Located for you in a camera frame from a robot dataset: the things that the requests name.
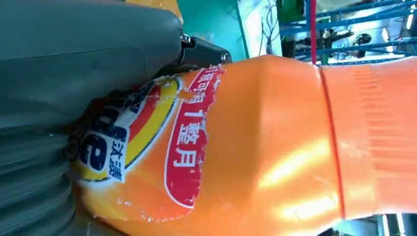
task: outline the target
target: red pole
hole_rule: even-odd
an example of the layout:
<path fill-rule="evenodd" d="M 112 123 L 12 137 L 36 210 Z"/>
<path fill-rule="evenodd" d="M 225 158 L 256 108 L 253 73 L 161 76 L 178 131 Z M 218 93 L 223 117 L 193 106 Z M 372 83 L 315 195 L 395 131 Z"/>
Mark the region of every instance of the red pole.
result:
<path fill-rule="evenodd" d="M 311 62 L 317 61 L 317 41 L 316 41 L 316 0 L 310 1 L 310 30 L 311 30 Z"/>

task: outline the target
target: red line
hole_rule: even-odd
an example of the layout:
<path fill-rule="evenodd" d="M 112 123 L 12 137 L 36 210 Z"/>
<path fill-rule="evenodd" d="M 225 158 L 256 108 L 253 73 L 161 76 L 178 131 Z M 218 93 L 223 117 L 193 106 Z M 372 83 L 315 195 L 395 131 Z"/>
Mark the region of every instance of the red line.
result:
<path fill-rule="evenodd" d="M 310 1 L 310 30 L 311 30 L 311 62 L 317 62 L 317 41 L 316 41 L 316 0 Z"/>
<path fill-rule="evenodd" d="M 150 116 L 153 114 L 153 111 L 155 111 L 156 103 L 158 102 L 160 95 L 160 86 L 154 86 L 152 90 L 149 91 L 145 106 L 143 107 L 136 120 L 130 125 L 129 142 L 142 130 L 142 128 L 148 122 Z"/>
<path fill-rule="evenodd" d="M 341 164 L 340 164 L 340 159 L 339 159 L 339 150 L 337 146 L 336 127 L 335 127 L 333 111 L 331 109 L 331 103 L 330 103 L 330 94 L 328 92 L 328 85 L 326 82 L 325 74 L 323 72 L 323 67 L 319 67 L 317 69 L 319 70 L 319 73 L 320 73 L 320 78 L 323 83 L 323 89 L 324 89 L 324 93 L 326 97 L 326 105 L 328 109 L 328 117 L 329 117 L 329 122 L 330 122 L 330 131 L 331 131 L 331 145 L 332 145 L 332 150 L 334 153 L 334 158 L 336 158 L 336 163 L 337 163 L 337 175 L 339 177 L 339 198 L 340 198 L 341 218 L 346 219 L 345 195 L 343 192 Z"/>

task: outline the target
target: orange plastic bottle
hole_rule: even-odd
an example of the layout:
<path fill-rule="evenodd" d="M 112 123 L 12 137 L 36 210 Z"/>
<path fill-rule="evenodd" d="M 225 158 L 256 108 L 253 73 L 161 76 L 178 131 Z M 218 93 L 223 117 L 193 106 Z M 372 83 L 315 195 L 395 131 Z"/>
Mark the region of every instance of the orange plastic bottle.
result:
<path fill-rule="evenodd" d="M 417 58 L 264 56 L 113 93 L 73 130 L 80 198 L 133 236 L 314 235 L 416 212 L 416 78 Z"/>

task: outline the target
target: bottle label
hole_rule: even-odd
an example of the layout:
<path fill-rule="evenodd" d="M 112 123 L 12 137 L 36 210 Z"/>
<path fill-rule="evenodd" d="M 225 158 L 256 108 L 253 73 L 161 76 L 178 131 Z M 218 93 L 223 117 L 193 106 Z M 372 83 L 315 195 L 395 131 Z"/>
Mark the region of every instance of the bottle label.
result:
<path fill-rule="evenodd" d="M 223 73 L 219 66 L 163 77 L 91 102 L 68 130 L 66 155 L 94 214 L 171 220 L 192 211 Z"/>

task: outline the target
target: logo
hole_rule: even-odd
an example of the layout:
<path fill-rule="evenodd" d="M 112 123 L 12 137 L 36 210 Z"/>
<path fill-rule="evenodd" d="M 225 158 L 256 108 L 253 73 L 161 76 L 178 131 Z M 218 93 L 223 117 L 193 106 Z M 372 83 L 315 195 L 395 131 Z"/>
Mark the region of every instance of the logo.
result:
<path fill-rule="evenodd" d="M 71 126 L 66 155 L 72 170 L 86 182 L 125 181 L 158 138 L 177 102 L 180 82 L 163 78 L 93 100 Z"/>

